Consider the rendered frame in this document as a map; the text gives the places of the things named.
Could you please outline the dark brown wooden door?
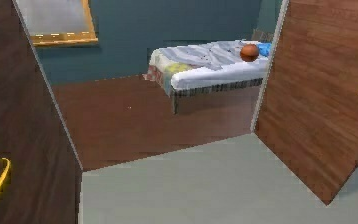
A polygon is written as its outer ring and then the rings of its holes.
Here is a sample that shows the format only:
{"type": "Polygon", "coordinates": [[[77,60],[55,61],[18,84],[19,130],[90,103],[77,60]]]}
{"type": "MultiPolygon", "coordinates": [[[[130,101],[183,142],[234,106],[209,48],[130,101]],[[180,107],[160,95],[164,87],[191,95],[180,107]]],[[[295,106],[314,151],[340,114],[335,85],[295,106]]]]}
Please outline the dark brown wooden door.
{"type": "Polygon", "coordinates": [[[0,0],[0,224],[78,224],[82,169],[14,0],[0,0]]]}

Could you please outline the blue pillow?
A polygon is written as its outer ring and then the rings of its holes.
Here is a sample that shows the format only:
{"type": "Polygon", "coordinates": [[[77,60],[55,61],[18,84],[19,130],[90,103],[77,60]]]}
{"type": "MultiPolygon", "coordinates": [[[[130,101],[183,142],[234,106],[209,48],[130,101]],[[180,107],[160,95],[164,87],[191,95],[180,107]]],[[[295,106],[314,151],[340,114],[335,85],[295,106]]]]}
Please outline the blue pillow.
{"type": "Polygon", "coordinates": [[[268,57],[271,51],[271,43],[259,43],[257,45],[258,49],[259,49],[259,54],[264,56],[264,57],[268,57]]]}

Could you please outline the window with yellow wooden frame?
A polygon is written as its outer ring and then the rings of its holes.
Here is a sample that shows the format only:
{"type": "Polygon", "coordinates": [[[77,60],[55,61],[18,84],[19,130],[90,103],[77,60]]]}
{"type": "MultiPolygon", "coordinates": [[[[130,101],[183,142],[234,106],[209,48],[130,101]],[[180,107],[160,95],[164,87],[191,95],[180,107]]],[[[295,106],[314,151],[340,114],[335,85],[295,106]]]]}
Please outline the window with yellow wooden frame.
{"type": "Polygon", "coordinates": [[[97,43],[90,0],[15,0],[34,46],[97,43]]]}

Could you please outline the orange basketball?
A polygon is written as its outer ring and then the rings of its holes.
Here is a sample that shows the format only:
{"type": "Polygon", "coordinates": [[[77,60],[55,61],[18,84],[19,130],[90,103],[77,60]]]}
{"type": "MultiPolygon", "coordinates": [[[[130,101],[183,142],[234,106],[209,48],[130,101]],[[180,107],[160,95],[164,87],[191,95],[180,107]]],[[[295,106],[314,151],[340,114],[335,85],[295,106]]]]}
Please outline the orange basketball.
{"type": "Polygon", "coordinates": [[[240,57],[245,62],[253,62],[259,57],[259,49],[255,44],[246,44],[240,51],[240,57]]]}

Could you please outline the reddish brown wooden door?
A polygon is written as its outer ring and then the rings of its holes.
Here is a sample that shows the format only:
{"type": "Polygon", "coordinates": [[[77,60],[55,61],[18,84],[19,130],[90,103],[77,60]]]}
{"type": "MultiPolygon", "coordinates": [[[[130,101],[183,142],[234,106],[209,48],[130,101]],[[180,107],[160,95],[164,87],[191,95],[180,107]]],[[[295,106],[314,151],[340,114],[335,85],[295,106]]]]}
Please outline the reddish brown wooden door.
{"type": "Polygon", "coordinates": [[[283,0],[251,129],[324,204],[358,167],[358,0],[283,0]]]}

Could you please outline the bed with white bedding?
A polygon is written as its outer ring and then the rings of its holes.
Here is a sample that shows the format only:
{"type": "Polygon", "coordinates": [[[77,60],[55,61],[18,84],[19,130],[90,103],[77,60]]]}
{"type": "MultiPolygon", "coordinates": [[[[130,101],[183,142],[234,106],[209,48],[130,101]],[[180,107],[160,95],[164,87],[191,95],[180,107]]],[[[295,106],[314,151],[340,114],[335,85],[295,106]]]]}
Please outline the bed with white bedding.
{"type": "Polygon", "coordinates": [[[240,51],[246,44],[271,43],[274,35],[256,29],[250,40],[215,41],[199,45],[155,49],[143,77],[156,82],[178,111],[182,97],[230,91],[262,84],[269,56],[245,62],[240,51]]]}

